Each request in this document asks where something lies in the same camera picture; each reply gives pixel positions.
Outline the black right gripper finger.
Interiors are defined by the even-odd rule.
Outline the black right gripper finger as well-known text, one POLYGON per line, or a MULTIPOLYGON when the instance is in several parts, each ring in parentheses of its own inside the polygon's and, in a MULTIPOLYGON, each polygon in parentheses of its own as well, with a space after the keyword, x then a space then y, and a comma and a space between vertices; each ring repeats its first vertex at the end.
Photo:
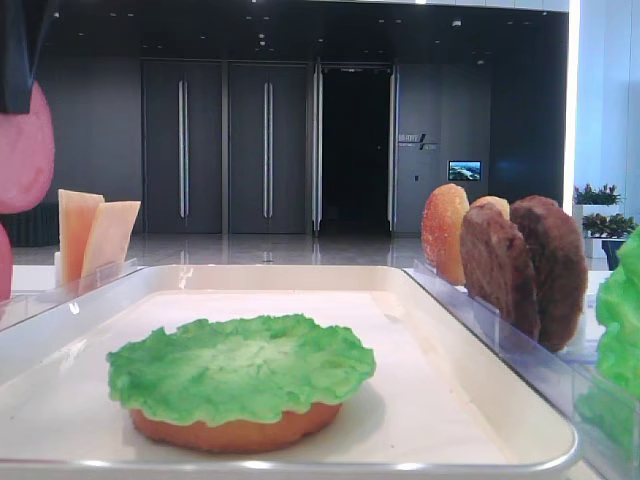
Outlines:
POLYGON ((53 1, 1 0, 2 113, 30 111, 39 54, 53 18, 53 1))

